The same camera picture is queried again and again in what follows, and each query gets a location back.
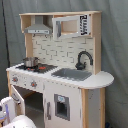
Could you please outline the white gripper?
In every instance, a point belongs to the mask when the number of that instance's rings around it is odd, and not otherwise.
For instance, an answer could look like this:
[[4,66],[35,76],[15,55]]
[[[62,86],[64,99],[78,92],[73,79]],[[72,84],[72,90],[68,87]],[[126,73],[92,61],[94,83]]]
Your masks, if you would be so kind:
[[16,117],[15,103],[12,97],[0,101],[0,123],[9,124]]

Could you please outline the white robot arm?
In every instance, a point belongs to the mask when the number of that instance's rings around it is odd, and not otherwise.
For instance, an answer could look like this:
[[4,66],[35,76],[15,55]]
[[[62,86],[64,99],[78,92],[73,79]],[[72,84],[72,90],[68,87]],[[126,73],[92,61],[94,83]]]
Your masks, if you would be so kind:
[[0,101],[0,128],[37,128],[34,122],[25,115],[16,114],[12,97]]

